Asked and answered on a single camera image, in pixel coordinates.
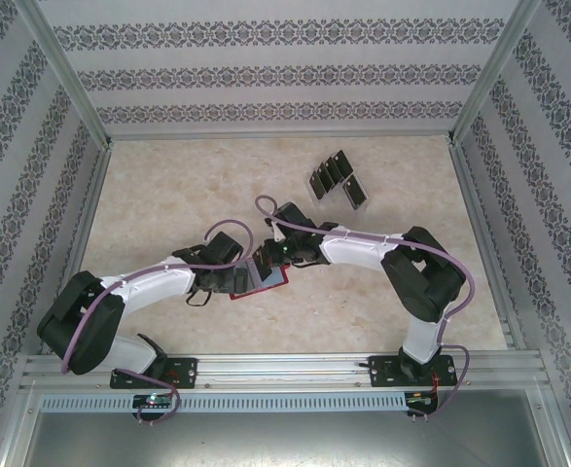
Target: aluminum frame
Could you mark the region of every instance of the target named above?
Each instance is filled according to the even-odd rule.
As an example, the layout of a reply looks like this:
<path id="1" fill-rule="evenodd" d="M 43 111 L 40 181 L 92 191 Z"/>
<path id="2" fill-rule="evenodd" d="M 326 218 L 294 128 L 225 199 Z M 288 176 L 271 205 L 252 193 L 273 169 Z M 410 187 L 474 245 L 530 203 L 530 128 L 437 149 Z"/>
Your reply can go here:
<path id="1" fill-rule="evenodd" d="M 464 356 L 454 357 L 461 372 Z M 373 388 L 369 372 L 358 366 L 371 353 L 339 354 L 248 354 L 192 355 L 198 360 L 196 388 L 184 394 L 369 394 L 402 392 L 428 387 Z M 571 466 L 571 447 L 549 377 L 537 350 L 497 350 L 471 352 L 471 366 L 460 391 L 520 389 L 529 405 L 551 466 Z M 63 376 L 60 360 L 51 355 L 28 357 L 18 388 L 17 402 L 8 422 L 0 449 L 0 466 L 23 465 L 45 395 L 59 394 L 144 394 L 153 390 L 114 390 L 108 385 L 111 369 L 83 376 Z"/>

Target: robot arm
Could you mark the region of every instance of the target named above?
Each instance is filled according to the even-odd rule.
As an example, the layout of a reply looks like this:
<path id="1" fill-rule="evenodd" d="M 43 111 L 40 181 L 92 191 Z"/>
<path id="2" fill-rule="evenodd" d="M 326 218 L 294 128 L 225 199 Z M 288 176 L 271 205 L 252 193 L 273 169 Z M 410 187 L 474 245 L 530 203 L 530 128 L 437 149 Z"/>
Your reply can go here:
<path id="1" fill-rule="evenodd" d="M 315 228 L 293 203 L 278 208 L 273 216 L 282 221 Z M 409 330 L 400 349 L 402 371 L 417 379 L 440 351 L 439 333 L 448 305 L 455 301 L 465 282 L 465 275 L 444 258 L 420 249 L 360 238 L 363 233 L 349 231 L 334 223 L 325 223 L 319 230 L 324 235 L 306 233 L 267 223 L 274 229 L 275 240 L 267 240 L 255 255 L 255 261 L 267 259 L 269 265 L 348 264 L 384 271 L 405 309 L 410 313 Z M 357 237 L 350 234 L 363 234 Z M 413 227 L 407 233 L 389 235 L 427 245 L 445 252 L 439 242 L 425 229 Z M 423 263 L 423 268 L 415 264 Z"/>
<path id="2" fill-rule="evenodd" d="M 297 226 L 315 228 L 293 203 L 278 208 L 274 217 Z M 268 277 L 273 267 L 300 263 L 350 264 L 384 271 L 411 315 L 409 332 L 400 350 L 402 371 L 412 379 L 425 373 L 426 366 L 440 352 L 438 335 L 444 312 L 457 298 L 465 281 L 460 270 L 426 251 L 386 241 L 349 237 L 343 234 L 345 229 L 335 223 L 324 223 L 319 227 L 325 234 L 277 226 L 269 219 L 267 223 L 273 229 L 274 239 L 266 240 L 253 254 L 254 265 L 262 280 Z M 445 251 L 433 236 L 419 227 L 405 234 L 389 235 L 389 238 Z M 95 309 L 72 353 L 69 368 L 77 375 L 99 366 L 126 368 L 159 378 L 165 353 L 142 335 L 139 337 L 143 341 L 118 337 L 121 319 L 146 305 L 175 295 L 193 296 L 198 290 L 244 293 L 247 271 L 234 267 L 192 269 L 192 265 L 230 264 L 241 251 L 241 246 L 232 238 L 218 233 L 207 245 L 175 251 L 163 262 L 143 269 L 136 278 L 132 278 L 135 273 L 99 279 L 88 271 L 79 272 L 45 315 L 37 334 L 58 356 L 63 357 L 82 319 L 83 309 L 88 308 L 107 287 L 127 278 L 127 283 L 122 282 Z M 418 269 L 415 264 L 421 262 L 425 266 Z M 186 269 L 173 267 L 180 264 L 190 266 Z"/>

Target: black mounting plate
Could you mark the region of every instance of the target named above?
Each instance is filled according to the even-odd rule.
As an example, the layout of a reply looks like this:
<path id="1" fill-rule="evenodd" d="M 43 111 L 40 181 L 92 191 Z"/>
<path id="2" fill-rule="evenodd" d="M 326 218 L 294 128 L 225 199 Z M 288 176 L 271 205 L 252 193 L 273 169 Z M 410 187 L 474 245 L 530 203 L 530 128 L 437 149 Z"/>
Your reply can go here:
<path id="1" fill-rule="evenodd" d="M 451 355 L 439 355 L 430 366 L 430 371 L 419 381 L 411 381 L 400 370 L 397 355 L 373 355 L 368 361 L 372 387 L 433 386 L 434 373 L 439 377 L 439 386 L 455 386 L 458 382 Z"/>
<path id="2" fill-rule="evenodd" d="M 345 180 L 343 190 L 354 210 L 361 207 L 363 203 L 367 201 L 367 195 L 361 186 L 361 182 L 354 173 Z"/>
<path id="3" fill-rule="evenodd" d="M 322 185 L 322 181 L 320 180 L 317 170 L 313 170 L 311 178 L 308 179 L 308 184 L 311 187 L 311 190 L 315 193 L 316 198 L 321 199 L 326 195 L 326 190 L 324 190 L 324 185 Z"/>
<path id="4" fill-rule="evenodd" d="M 197 363 L 196 358 L 168 357 L 161 381 L 167 382 L 177 389 L 194 389 Z M 131 377 L 117 370 L 113 370 L 110 375 L 110 387 L 112 389 L 161 389 L 161 386 L 157 384 Z"/>

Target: small black object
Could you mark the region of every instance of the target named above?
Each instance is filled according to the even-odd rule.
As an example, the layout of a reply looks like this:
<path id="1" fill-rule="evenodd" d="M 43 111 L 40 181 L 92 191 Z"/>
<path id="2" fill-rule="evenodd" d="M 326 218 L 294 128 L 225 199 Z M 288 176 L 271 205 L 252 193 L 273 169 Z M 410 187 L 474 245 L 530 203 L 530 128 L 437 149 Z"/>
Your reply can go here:
<path id="1" fill-rule="evenodd" d="M 235 269 L 233 272 L 233 293 L 245 294 L 248 291 L 248 269 Z"/>
<path id="2" fill-rule="evenodd" d="M 370 369 L 372 387 L 433 386 L 434 374 L 439 377 L 439 386 L 453 387 L 458 383 L 451 355 L 437 355 L 415 372 L 416 377 L 404 373 L 403 363 L 400 355 L 373 355 L 367 365 L 360 365 Z"/>
<path id="3" fill-rule="evenodd" d="M 439 407 L 439 398 L 438 397 L 434 397 L 435 394 L 433 392 L 421 392 L 418 393 L 419 397 L 418 398 L 424 398 L 426 399 L 426 402 L 422 402 L 422 401 L 409 401 L 409 399 L 412 399 L 413 397 L 415 397 L 415 393 L 414 392 L 405 392 L 404 395 L 406 396 L 406 405 L 409 407 L 409 409 L 414 409 L 414 411 L 408 411 L 407 415 L 408 416 L 423 416 L 421 414 L 421 412 L 426 413 L 426 414 L 430 414 L 436 411 L 436 409 Z"/>
<path id="4" fill-rule="evenodd" d="M 278 263 L 282 257 L 281 252 L 281 247 L 273 239 L 269 238 L 253 253 L 253 261 L 262 282 L 272 274 L 272 259 Z"/>
<path id="5" fill-rule="evenodd" d="M 413 227 L 404 240 L 445 249 L 428 231 Z M 425 262 L 423 270 L 414 263 Z M 465 282 L 464 274 L 449 261 L 432 253 L 400 245 L 380 262 L 406 310 L 427 323 L 438 323 Z"/>
<path id="6" fill-rule="evenodd" d="M 177 389 L 194 389 L 196 383 L 198 360 L 196 358 L 170 358 L 165 360 L 165 364 L 158 373 L 161 375 L 153 377 L 162 382 L 167 382 Z M 110 376 L 110 387 L 112 389 L 161 389 L 160 385 L 153 384 L 144 379 L 131 377 L 125 373 L 113 370 Z"/>
<path id="7" fill-rule="evenodd" d="M 337 167 L 337 163 L 335 162 L 335 160 L 333 158 L 328 158 L 324 162 L 324 166 L 326 167 L 326 170 L 328 170 L 328 174 L 331 176 L 331 178 L 333 179 L 333 182 L 335 182 L 335 184 L 337 184 L 341 180 L 343 180 L 344 177 L 341 174 L 341 172 L 339 171 L 339 167 Z"/>
<path id="8" fill-rule="evenodd" d="M 324 163 L 320 163 L 320 166 L 317 167 L 317 176 L 320 177 L 320 182 L 322 182 L 322 187 L 324 187 L 324 191 L 326 193 L 330 192 L 334 186 L 335 181 L 328 173 L 328 169 L 324 166 Z"/>
<path id="9" fill-rule="evenodd" d="M 350 204 L 356 210 L 363 205 L 365 201 L 367 201 L 367 195 L 363 191 L 363 187 L 361 186 L 361 182 L 356 175 L 350 175 L 343 184 L 343 190 L 347 195 L 347 198 L 350 200 Z"/>
<path id="10" fill-rule="evenodd" d="M 332 159 L 333 159 L 333 161 L 335 161 L 335 164 L 336 164 L 337 168 L 339 169 L 339 172 L 341 173 L 341 176 L 343 178 L 347 178 L 350 175 L 352 175 L 352 172 L 354 172 L 354 169 L 352 168 L 350 161 L 347 159 L 347 157 L 345 156 L 345 153 L 343 151 L 339 151 L 338 153 L 336 153 L 332 157 Z"/>
<path id="11" fill-rule="evenodd" d="M 161 394 L 156 396 L 155 398 L 152 397 L 150 394 L 138 394 L 133 396 L 133 400 L 131 401 L 131 407 L 133 409 L 170 409 L 172 406 L 172 398 L 167 394 Z M 143 420 L 150 421 L 151 419 L 158 419 L 159 417 L 148 418 L 147 414 L 150 413 L 142 413 L 140 417 Z"/>
<path id="12" fill-rule="evenodd" d="M 313 170 L 311 174 L 311 178 L 308 179 L 308 184 L 311 187 L 311 190 L 315 193 L 315 197 L 321 199 L 326 195 L 326 190 L 324 190 L 324 185 L 320 180 L 320 176 L 317 173 L 317 170 Z"/>

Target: wire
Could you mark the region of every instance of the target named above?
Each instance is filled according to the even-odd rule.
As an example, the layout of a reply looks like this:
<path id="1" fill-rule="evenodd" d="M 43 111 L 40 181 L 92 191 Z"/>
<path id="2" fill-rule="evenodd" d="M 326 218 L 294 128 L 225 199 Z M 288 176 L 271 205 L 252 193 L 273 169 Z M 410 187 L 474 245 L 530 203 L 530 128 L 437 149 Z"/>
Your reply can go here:
<path id="1" fill-rule="evenodd" d="M 264 199 L 266 199 L 272 203 L 273 208 L 272 208 L 271 213 L 266 211 L 265 209 L 263 209 L 261 207 L 261 201 Z M 459 305 L 457 305 L 456 307 L 452 308 L 450 311 L 447 311 L 445 313 L 445 315 L 443 317 L 443 321 L 441 323 L 441 327 L 439 329 L 439 334 L 437 335 L 437 343 L 442 343 L 442 338 L 443 338 L 443 334 L 445 332 L 445 328 L 447 325 L 447 320 L 451 316 L 456 314 L 458 311 L 464 309 L 471 302 L 473 297 L 475 296 L 476 281 L 473 278 L 473 275 L 469 272 L 469 270 L 467 269 L 466 266 L 464 266 L 459 260 L 457 260 L 453 256 L 447 254 L 447 252 L 445 252 L 445 251 L 439 250 L 439 249 L 434 248 L 432 246 L 425 245 L 423 243 L 417 243 L 415 241 L 403 240 L 401 238 L 391 238 L 388 235 L 381 235 L 378 233 L 361 233 L 361 232 L 351 232 L 348 230 L 342 231 L 342 230 L 335 230 L 335 229 L 333 229 L 331 231 L 322 231 L 320 229 L 314 229 L 311 227 L 305 227 L 305 226 L 299 226 L 297 224 L 292 224 L 291 222 L 283 221 L 283 220 L 278 219 L 277 217 L 274 216 L 274 212 L 276 211 L 276 208 L 278 207 L 278 203 L 276 202 L 276 200 L 273 197 L 269 197 L 268 195 L 259 195 L 258 197 L 256 197 L 255 198 L 255 206 L 257 207 L 259 212 L 261 212 L 264 216 L 269 218 L 272 222 L 274 222 L 276 224 L 280 224 L 281 226 L 289 227 L 290 229 L 295 229 L 295 230 L 302 231 L 302 232 L 309 232 L 310 234 L 320 234 L 320 235 L 329 234 L 330 236 L 342 235 L 343 238 L 361 238 L 363 240 L 382 241 L 383 243 L 394 243 L 397 245 L 404 245 L 404 246 L 408 246 L 410 248 L 416 248 L 419 250 L 424 250 L 424 251 L 427 251 L 429 253 L 432 253 L 433 255 L 439 256 L 439 257 L 443 258 L 444 260 L 449 261 L 450 263 L 455 265 L 457 268 L 459 268 L 460 271 L 466 277 L 467 282 L 469 282 L 469 294 L 462 301 L 462 303 L 460 303 Z"/>
<path id="2" fill-rule="evenodd" d="M 167 269 L 169 269 L 169 270 L 171 270 L 171 269 L 228 269 L 228 268 L 231 268 L 233 266 L 236 266 L 238 264 L 245 262 L 246 259 L 248 258 L 248 256 L 250 254 L 252 254 L 253 233 L 251 232 L 250 228 L 246 224 L 244 224 L 243 222 L 238 221 L 236 219 L 225 219 L 224 221 L 220 221 L 220 222 L 214 224 L 207 231 L 207 233 L 205 234 L 205 238 L 207 238 L 209 236 L 209 234 L 211 234 L 211 232 L 215 228 L 222 226 L 223 224 L 237 224 L 237 225 L 241 226 L 248 233 L 248 248 L 244 251 L 242 257 L 239 260 L 234 261 L 232 263 L 227 263 L 225 265 L 188 265 L 186 263 L 179 263 L 176 265 L 173 264 L 173 265 L 153 266 L 150 268 L 139 270 L 138 272 L 135 272 L 133 274 L 125 276 L 121 280 L 119 280 L 118 282 L 115 282 L 110 287 L 106 288 L 103 292 L 101 292 L 97 296 L 97 298 L 92 301 L 89 308 L 87 309 L 87 311 L 82 316 L 82 319 L 80 320 L 80 323 L 78 324 L 78 327 L 76 328 L 75 333 L 73 333 L 73 337 L 71 338 L 71 341 L 69 342 L 69 345 L 67 346 L 67 349 L 64 352 L 64 356 L 62 357 L 62 368 L 61 368 L 62 373 L 64 375 L 69 373 L 69 361 L 71 360 L 71 356 L 73 355 L 73 352 L 75 352 L 75 347 L 77 346 L 78 340 L 80 339 L 80 336 L 84 332 L 84 328 L 86 327 L 87 323 L 89 322 L 90 317 L 92 316 L 94 311 L 97 309 L 97 307 L 99 306 L 101 301 L 103 299 L 105 299 L 114 290 L 118 289 L 119 287 L 122 287 L 123 285 L 127 284 L 128 282 L 131 282 L 134 279 L 137 279 L 138 277 L 141 277 L 141 276 L 147 275 L 147 274 L 151 274 L 153 272 L 160 272 L 161 270 L 167 270 Z"/>
<path id="3" fill-rule="evenodd" d="M 173 408 L 169 412 L 162 415 L 157 420 L 145 420 L 144 418 L 142 418 L 140 415 L 142 414 L 142 411 L 147 406 L 140 406 L 138 408 L 138 413 L 136 414 L 136 418 L 138 419 L 138 423 L 142 424 L 143 422 L 145 422 L 151 426 L 157 425 L 158 423 L 162 423 L 163 421 L 167 421 L 169 418 L 171 418 L 173 415 L 175 415 L 177 413 L 177 411 L 179 410 L 179 407 L 181 407 L 181 395 L 179 394 L 179 391 L 177 390 L 177 388 L 175 386 L 173 386 L 172 384 L 168 384 L 167 382 L 160 381 L 159 379 L 155 379 L 153 377 L 145 377 L 144 375 L 133 372 L 132 370 L 125 370 L 122 368 L 117 368 L 116 370 L 117 370 L 117 372 L 125 373 L 126 375 L 128 375 L 130 377 L 136 377 L 138 379 L 148 381 L 152 384 L 157 384 L 158 386 L 165 387 L 166 389 L 170 389 L 171 395 L 174 396 L 174 398 L 175 398 L 175 404 L 174 404 Z"/>
<path id="4" fill-rule="evenodd" d="M 292 263 L 292 266 L 298 269 L 306 269 L 312 266 L 321 266 L 321 265 L 322 265 L 321 263 L 306 263 L 305 265 L 297 265 L 296 263 Z"/>
<path id="5" fill-rule="evenodd" d="M 451 389 L 451 392 L 449 392 L 449 394 L 447 394 L 446 399 L 434 411 L 434 413 L 432 413 L 431 416 L 437 416 L 440 412 L 442 412 L 446 409 L 447 405 L 455 397 L 456 393 L 458 392 L 458 389 L 460 389 L 460 386 L 462 385 L 462 382 L 464 381 L 464 377 L 467 376 L 467 372 L 469 371 L 469 364 L 471 363 L 471 354 L 469 353 L 469 350 L 467 349 L 467 347 L 465 347 L 464 345 L 460 345 L 459 343 L 446 344 L 446 345 L 444 345 L 444 348 L 456 348 L 456 349 L 462 350 L 464 352 L 464 367 L 462 367 L 462 372 L 460 372 L 460 376 L 458 377 L 458 381 L 456 382 L 456 385 L 453 386 L 453 389 Z"/>
<path id="6" fill-rule="evenodd" d="M 207 292 L 207 297 L 205 298 L 205 301 L 202 304 L 191 304 L 190 300 L 193 299 L 197 293 L 198 293 L 198 290 L 194 290 L 194 292 L 192 294 L 190 294 L 190 297 L 188 297 L 186 299 L 186 305 L 201 307 L 201 306 L 205 306 L 209 303 L 209 299 L 211 299 L 211 290 Z"/>

